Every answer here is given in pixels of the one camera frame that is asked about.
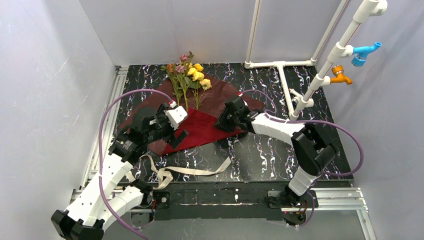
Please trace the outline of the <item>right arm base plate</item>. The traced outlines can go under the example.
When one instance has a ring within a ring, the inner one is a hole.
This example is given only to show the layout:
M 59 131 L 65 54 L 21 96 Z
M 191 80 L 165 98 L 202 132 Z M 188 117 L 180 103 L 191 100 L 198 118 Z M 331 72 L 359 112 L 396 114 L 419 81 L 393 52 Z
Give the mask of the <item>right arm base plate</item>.
M 288 188 L 283 191 L 271 190 L 267 192 L 264 201 L 269 208 L 282 210 L 283 221 L 294 228 L 307 224 L 319 207 L 318 197 L 313 190 L 307 190 L 301 196 Z

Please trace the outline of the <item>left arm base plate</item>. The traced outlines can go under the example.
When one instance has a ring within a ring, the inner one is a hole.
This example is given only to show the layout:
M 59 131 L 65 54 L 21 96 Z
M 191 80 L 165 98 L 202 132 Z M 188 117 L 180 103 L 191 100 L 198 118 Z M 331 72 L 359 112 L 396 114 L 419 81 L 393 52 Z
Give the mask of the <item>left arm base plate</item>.
M 170 206 L 171 194 L 168 191 L 151 191 L 142 198 L 140 206 L 144 209 L 168 209 Z

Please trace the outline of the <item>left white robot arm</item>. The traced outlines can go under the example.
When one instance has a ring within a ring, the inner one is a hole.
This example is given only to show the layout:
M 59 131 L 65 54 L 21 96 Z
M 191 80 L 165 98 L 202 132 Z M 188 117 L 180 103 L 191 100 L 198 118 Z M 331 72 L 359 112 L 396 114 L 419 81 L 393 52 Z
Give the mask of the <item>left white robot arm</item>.
M 132 180 L 122 193 L 107 198 L 149 144 L 163 140 L 176 148 L 183 141 L 188 132 L 183 130 L 179 136 L 175 132 L 187 117 L 186 110 L 175 102 L 162 103 L 158 109 L 140 108 L 132 123 L 119 131 L 109 157 L 81 194 L 65 210 L 53 213 L 51 222 L 57 233 L 65 240 L 101 240 L 117 216 L 146 204 L 153 187 L 141 180 Z

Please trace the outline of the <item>red wrapping paper sheet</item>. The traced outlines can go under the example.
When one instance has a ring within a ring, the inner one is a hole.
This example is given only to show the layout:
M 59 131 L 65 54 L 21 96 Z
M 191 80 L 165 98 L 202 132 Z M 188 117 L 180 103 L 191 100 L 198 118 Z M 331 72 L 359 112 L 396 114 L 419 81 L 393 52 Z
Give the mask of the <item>red wrapping paper sheet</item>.
M 201 98 L 201 106 L 199 109 L 195 108 L 193 93 L 191 91 L 187 93 L 187 97 L 190 102 L 188 118 L 180 125 L 176 134 L 179 135 L 182 132 L 182 129 L 185 129 L 188 131 L 188 136 L 184 138 L 182 143 L 176 149 L 173 149 L 164 140 L 158 140 L 150 143 L 148 145 L 148 149 L 151 152 L 159 156 L 163 156 L 209 144 L 244 132 L 243 130 L 240 130 L 240 128 L 236 128 L 233 132 L 225 132 L 214 127 L 218 117 L 224 110 L 225 101 L 236 96 L 239 93 L 239 90 L 231 83 L 218 80 L 211 75 L 207 74 L 206 78 L 210 79 L 212 88 L 205 91 Z M 175 99 L 175 96 L 173 95 L 174 89 L 169 79 L 166 79 L 165 82 L 158 87 L 148 88 L 164 92 L 172 99 Z M 262 110 L 265 106 L 262 101 L 253 99 L 250 96 L 243 95 L 242 99 L 247 103 L 249 110 Z M 160 104 L 167 102 L 167 100 L 168 99 L 165 96 L 153 93 L 141 103 L 136 103 L 136 105 L 132 107 L 132 111 L 137 111 L 143 107 L 152 107 L 157 110 Z

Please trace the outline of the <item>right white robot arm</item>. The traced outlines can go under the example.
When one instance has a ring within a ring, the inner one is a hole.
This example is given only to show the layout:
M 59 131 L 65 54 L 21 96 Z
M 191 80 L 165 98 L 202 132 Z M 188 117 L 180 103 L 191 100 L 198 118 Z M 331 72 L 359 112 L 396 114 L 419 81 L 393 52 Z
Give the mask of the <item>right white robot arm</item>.
M 225 132 L 240 128 L 291 145 L 298 169 L 285 190 L 287 197 L 302 197 L 337 155 L 337 150 L 323 125 L 291 123 L 261 110 L 249 110 L 245 101 L 238 95 L 224 102 L 224 109 L 215 127 Z

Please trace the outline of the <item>pink fake flower bunch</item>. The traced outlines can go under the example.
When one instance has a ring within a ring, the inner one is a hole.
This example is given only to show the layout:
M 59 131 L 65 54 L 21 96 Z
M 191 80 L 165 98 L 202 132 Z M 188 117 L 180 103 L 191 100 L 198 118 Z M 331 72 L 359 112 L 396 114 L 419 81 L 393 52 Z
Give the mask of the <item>pink fake flower bunch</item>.
M 179 57 L 179 62 L 162 65 L 160 69 L 166 72 L 169 78 L 172 88 L 173 96 L 178 105 L 180 105 L 181 99 L 184 99 L 185 110 L 189 109 L 189 99 L 187 97 L 187 91 L 191 85 L 189 80 L 189 69 L 192 63 L 193 53 L 191 51 L 188 54 L 182 54 Z

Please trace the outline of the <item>yellow fake flower bunch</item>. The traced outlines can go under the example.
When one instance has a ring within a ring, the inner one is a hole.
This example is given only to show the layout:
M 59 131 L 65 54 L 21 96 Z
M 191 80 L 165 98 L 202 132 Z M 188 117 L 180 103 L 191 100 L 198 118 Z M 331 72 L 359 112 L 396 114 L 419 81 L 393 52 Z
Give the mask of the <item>yellow fake flower bunch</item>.
M 195 109 L 198 110 L 206 90 L 212 88 L 211 80 L 205 77 L 204 67 L 200 63 L 189 63 L 186 75 L 189 78 L 189 89 L 193 93 Z

